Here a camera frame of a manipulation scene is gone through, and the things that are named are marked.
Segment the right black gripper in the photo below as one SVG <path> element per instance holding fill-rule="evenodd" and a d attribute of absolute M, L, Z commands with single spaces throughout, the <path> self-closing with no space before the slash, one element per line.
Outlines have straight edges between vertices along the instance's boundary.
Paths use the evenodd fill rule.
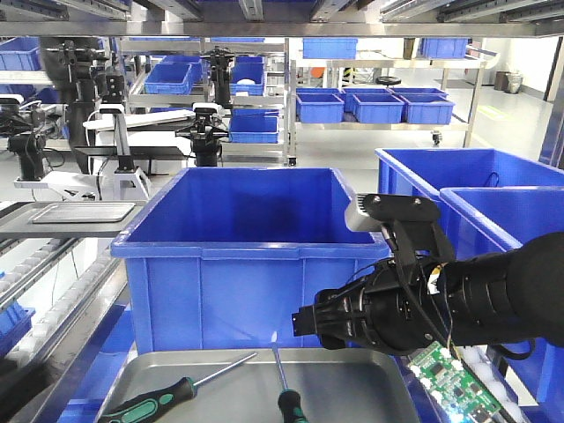
<path fill-rule="evenodd" d="M 293 334 L 315 335 L 330 350 L 352 343 L 392 355 L 407 355 L 434 341 L 445 345 L 449 319 L 441 310 L 442 301 L 427 287 L 441 267 L 421 257 L 408 285 L 412 295 L 408 295 L 398 282 L 394 261 L 383 259 L 371 273 L 318 292 L 314 306 L 300 307 L 292 314 Z"/>

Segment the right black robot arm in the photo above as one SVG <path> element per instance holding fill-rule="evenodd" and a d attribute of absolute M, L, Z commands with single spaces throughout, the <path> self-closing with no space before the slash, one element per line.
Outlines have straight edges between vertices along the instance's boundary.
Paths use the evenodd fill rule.
<path fill-rule="evenodd" d="M 438 263 L 419 258 L 411 289 L 392 258 L 339 289 L 324 289 L 292 316 L 296 337 L 322 347 L 356 344 L 408 355 L 434 341 L 456 346 L 515 344 L 543 338 L 563 345 L 563 234 L 519 249 Z"/>

